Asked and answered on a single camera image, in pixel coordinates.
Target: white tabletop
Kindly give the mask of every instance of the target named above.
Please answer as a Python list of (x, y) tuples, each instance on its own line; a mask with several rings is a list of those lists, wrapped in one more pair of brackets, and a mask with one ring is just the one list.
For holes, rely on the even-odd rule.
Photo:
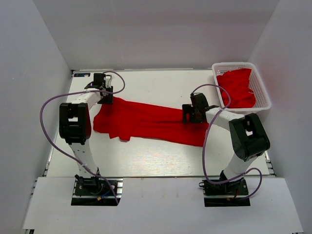
[[(178, 71), (122, 71), (126, 88), (116, 97), (129, 101), (167, 106), (181, 109), (182, 104), (190, 103), (190, 93), (204, 83), (213, 83), (211, 70), (178, 70)], [(71, 92), (82, 91), (93, 80), (90, 77), (73, 77)], [(122, 87), (117, 76), (112, 81), (114, 91)], [(203, 92), (210, 105), (220, 105), (216, 88), (203, 87)], [(69, 96), (67, 102), (77, 96)], [(93, 120), (100, 105), (90, 110)], [(57, 136), (56, 144), (73, 155), (65, 140)], [(108, 134), (92, 131), (90, 147), (94, 161), (103, 176), (203, 176), (201, 164), (202, 147), (195, 147), (164, 140), (132, 137), (128, 142), (119, 138), (109, 139)], [(218, 176), (227, 166), (233, 155), (230, 133), (213, 126), (206, 147), (206, 169), (210, 176)], [(251, 167), (257, 167), (262, 174), (269, 171), (264, 156), (254, 161)], [(78, 173), (77, 163), (53, 150), (47, 176), (73, 177)]]

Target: purple cable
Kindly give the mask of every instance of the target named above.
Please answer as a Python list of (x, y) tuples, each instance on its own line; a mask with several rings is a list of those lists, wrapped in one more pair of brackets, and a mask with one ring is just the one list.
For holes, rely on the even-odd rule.
[(54, 144), (54, 142), (51, 140), (51, 138), (49, 137), (45, 127), (44, 127), (44, 124), (43, 124), (43, 110), (45, 108), (45, 106), (52, 100), (54, 99), (57, 99), (57, 98), (61, 98), (61, 97), (65, 97), (65, 96), (70, 96), (70, 95), (76, 95), (76, 94), (85, 94), (85, 93), (96, 93), (96, 92), (99, 92), (99, 93), (107, 93), (107, 94), (118, 94), (120, 93), (121, 91), (123, 91), (126, 87), (126, 83), (125, 83), (125, 80), (122, 78), (121, 75), (119, 75), (117, 72), (114, 72), (114, 71), (106, 71), (106, 72), (103, 72), (103, 74), (105, 73), (114, 73), (116, 74), (117, 76), (119, 76), (122, 80), (122, 83), (123, 83), (123, 87), (122, 89), (116, 91), (116, 92), (108, 92), (108, 91), (103, 91), (103, 90), (92, 90), (92, 91), (80, 91), (80, 92), (75, 92), (75, 93), (68, 93), (68, 94), (61, 94), (61, 95), (57, 95), (57, 96), (54, 96), (52, 98), (50, 98), (49, 100), (47, 100), (41, 107), (40, 109), (40, 125), (41, 125), (41, 128), (42, 128), (42, 131), (45, 135), (45, 137), (47, 138), (47, 140), (49, 141), (49, 143), (54, 147), (56, 148), (58, 151), (60, 151), (62, 154), (68, 156), (69, 158), (71, 158), (72, 160), (75, 160), (77, 163), (79, 163), (88, 173), (90, 173), (91, 175), (95, 176), (95, 177), (98, 177), (98, 178), (101, 178), (101, 179), (104, 179), (105, 182), (109, 185), (111, 191), (113, 192), (113, 195), (114, 195), (114, 198), (116, 200), (116, 203), (118, 204), (118, 199), (117, 199), (117, 196), (115, 194), (115, 191), (113, 190), (112, 188), (112, 185), (110, 184), (110, 182), (105, 178), (105, 177), (102, 177), (101, 175), (97, 175), (93, 172), (91, 172), (91, 170), (85, 166), (83, 164), (82, 161), (80, 161), (78, 158), (75, 158), (74, 156), (71, 156), (70, 154), (66, 153), (65, 151), (63, 151), (61, 148), (59, 148), (56, 144)]
[(216, 115), (213, 117), (213, 119), (212, 119), (211, 122), (209, 123), (208, 129), (207, 129), (207, 131), (206, 131), (206, 135), (205, 135), (205, 139), (204, 139), (204, 145), (203, 145), (203, 150), (202, 150), (202, 164), (203, 164), (203, 171), (204, 171), (205, 178), (206, 178), (206, 180), (207, 180), (209, 183), (211, 183), (211, 184), (225, 184), (225, 183), (231, 182), (231, 181), (233, 181), (233, 180), (235, 180), (235, 179), (238, 179), (238, 178), (240, 178), (240, 177), (242, 177), (242, 176), (248, 174), (248, 173), (249, 173), (250, 171), (252, 171), (252, 170), (257, 170), (257, 171), (259, 172), (259, 175), (260, 175), (260, 181), (259, 181), (259, 184), (258, 184), (257, 188), (256, 188), (255, 191), (252, 192), (250, 195), (248, 195), (248, 196), (246, 196), (246, 197), (243, 197), (243, 198), (240, 198), (240, 200), (247, 199), (247, 198), (251, 197), (252, 195), (254, 195), (254, 194), (259, 190), (259, 188), (260, 188), (260, 186), (261, 186), (261, 183), (262, 183), (262, 173), (261, 173), (261, 171), (260, 171), (258, 168), (252, 167), (252, 168), (250, 168), (249, 170), (247, 170), (245, 173), (242, 173), (242, 174), (240, 174), (240, 175), (237, 175), (237, 176), (235, 176), (235, 177), (233, 177), (233, 178), (230, 178), (230, 179), (227, 179), (227, 180), (224, 180), (224, 181), (214, 182), (214, 181), (212, 181), (212, 180), (210, 180), (210, 179), (208, 178), (208, 175), (207, 175), (207, 172), (206, 172), (206, 165), (205, 165), (205, 149), (206, 149), (206, 143), (207, 143), (208, 134), (209, 134), (209, 131), (210, 131), (211, 126), (212, 126), (212, 124), (214, 123), (215, 119), (221, 114), (222, 111), (224, 111), (225, 108), (227, 108), (227, 107), (231, 104), (231, 97), (230, 97), (229, 93), (228, 93), (224, 88), (222, 88), (222, 87), (219, 86), (219, 85), (215, 85), (215, 84), (203, 84), (203, 85), (200, 85), (200, 86), (198, 86), (197, 88), (194, 89), (194, 91), (192, 92), (192, 94), (194, 94), (194, 92), (195, 92), (197, 89), (199, 89), (199, 88), (201, 88), (201, 87), (203, 87), (203, 86), (214, 86), (214, 87), (217, 87), (217, 88), (219, 88), (219, 89), (222, 89), (222, 90), (226, 93), (226, 95), (228, 96), (228, 98), (229, 98), (229, 103), (228, 103), (226, 106), (222, 107), (221, 110), (219, 110), (219, 111), (216, 113)]

